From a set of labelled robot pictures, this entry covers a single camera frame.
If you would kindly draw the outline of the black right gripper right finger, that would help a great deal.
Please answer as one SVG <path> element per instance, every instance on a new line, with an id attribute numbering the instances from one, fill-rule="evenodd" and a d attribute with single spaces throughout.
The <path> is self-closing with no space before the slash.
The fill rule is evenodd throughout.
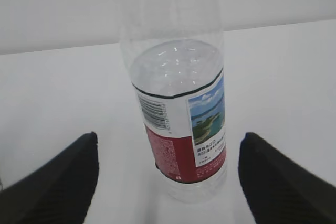
<path id="1" fill-rule="evenodd" d="M 238 177 L 255 223 L 335 223 L 335 186 L 256 133 L 241 141 Z"/>

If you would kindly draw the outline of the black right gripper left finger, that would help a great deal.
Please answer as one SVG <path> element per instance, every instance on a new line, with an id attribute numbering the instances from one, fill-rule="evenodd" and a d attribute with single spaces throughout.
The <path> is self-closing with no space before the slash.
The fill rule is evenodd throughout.
<path id="1" fill-rule="evenodd" d="M 1 223 L 84 223 L 98 178 L 98 138 L 90 132 L 1 192 Z"/>

